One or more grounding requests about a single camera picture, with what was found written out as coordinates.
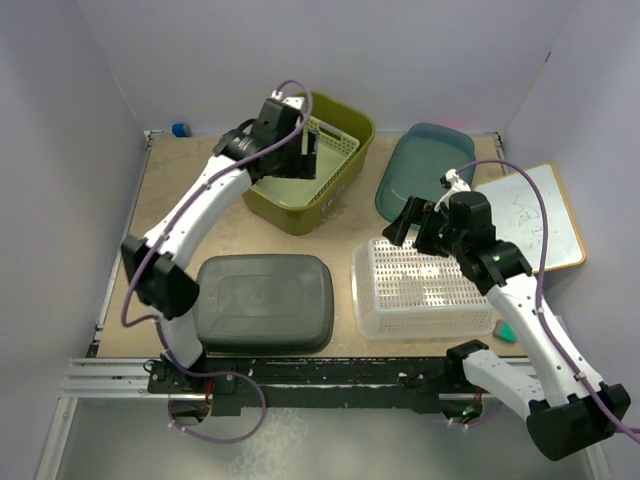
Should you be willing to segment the pale green perforated basket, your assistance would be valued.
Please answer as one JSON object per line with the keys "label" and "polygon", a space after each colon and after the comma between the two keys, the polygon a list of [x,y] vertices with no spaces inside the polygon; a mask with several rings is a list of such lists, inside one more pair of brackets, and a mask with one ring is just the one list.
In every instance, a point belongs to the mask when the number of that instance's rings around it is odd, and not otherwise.
{"label": "pale green perforated basket", "polygon": [[303,139],[316,136],[316,178],[314,180],[265,177],[250,190],[275,204],[287,208],[302,208],[316,201],[355,155],[357,138],[324,121],[312,117],[305,126]]}

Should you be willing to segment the white perforated basket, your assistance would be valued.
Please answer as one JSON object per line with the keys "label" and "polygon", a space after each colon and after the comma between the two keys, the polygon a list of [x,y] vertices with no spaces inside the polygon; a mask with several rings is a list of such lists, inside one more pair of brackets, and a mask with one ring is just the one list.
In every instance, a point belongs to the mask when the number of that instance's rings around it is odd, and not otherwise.
{"label": "white perforated basket", "polygon": [[429,256],[414,239],[373,238],[355,248],[353,312],[369,340],[434,340],[491,333],[497,313],[452,257]]}

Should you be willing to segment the olive green tub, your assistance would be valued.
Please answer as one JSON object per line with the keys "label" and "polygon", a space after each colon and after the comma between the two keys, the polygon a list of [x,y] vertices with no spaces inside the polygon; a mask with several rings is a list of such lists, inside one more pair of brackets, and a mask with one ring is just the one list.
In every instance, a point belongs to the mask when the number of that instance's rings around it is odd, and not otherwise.
{"label": "olive green tub", "polygon": [[335,179],[329,182],[328,188],[316,201],[302,208],[283,207],[261,195],[250,193],[251,189],[243,195],[243,201],[250,211],[294,236],[311,232],[324,220],[337,199],[360,174],[375,134],[375,125],[369,116],[320,92],[313,93],[312,117],[342,130],[360,142],[355,155]]}

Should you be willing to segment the teal translucent tub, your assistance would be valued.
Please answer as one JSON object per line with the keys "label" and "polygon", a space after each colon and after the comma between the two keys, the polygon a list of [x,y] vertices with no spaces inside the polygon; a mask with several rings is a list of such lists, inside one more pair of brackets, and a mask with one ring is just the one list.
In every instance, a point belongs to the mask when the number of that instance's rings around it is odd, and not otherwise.
{"label": "teal translucent tub", "polygon": [[475,144],[468,135],[431,123],[414,125],[396,144],[380,181],[378,213],[393,222],[411,196],[437,202],[445,193],[441,177],[475,160]]}

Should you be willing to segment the dark grey tub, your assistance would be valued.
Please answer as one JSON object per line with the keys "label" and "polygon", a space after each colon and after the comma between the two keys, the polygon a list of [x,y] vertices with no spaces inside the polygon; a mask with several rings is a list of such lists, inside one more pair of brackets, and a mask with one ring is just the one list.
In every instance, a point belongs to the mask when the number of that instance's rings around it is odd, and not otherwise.
{"label": "dark grey tub", "polygon": [[212,257],[201,265],[197,283],[194,326],[207,353],[311,354],[331,340],[332,276],[316,256]]}

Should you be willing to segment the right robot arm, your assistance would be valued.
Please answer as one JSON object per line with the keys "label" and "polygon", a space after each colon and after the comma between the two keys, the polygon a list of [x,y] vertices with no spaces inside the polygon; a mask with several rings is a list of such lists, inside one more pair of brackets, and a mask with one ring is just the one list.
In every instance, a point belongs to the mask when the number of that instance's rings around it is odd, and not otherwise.
{"label": "right robot arm", "polygon": [[575,348],[540,294],[542,277],[515,244],[497,238],[483,194],[454,193],[443,205],[412,197],[383,236],[400,246],[413,224],[420,227],[414,248],[457,261],[510,325],[536,372],[530,378],[482,342],[469,341],[447,352],[444,376],[452,389],[474,385],[493,394],[525,421],[538,450],[553,461],[616,433],[638,440],[622,422],[631,405],[628,392],[607,384]]}

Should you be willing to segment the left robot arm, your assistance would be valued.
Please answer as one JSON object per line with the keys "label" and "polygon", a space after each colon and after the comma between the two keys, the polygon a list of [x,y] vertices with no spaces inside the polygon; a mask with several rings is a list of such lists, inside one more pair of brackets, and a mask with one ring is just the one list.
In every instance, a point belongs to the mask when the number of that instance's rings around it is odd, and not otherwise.
{"label": "left robot arm", "polygon": [[184,392],[202,387],[206,369],[193,313],[200,286],[186,271],[209,231],[235,201],[265,177],[312,180],[314,140],[304,136],[313,95],[287,96],[275,89],[257,117],[223,134],[178,203],[142,237],[127,235],[121,258],[128,290],[120,313],[125,328],[142,323],[128,317],[132,299],[149,309],[165,356],[174,365],[171,381]]}

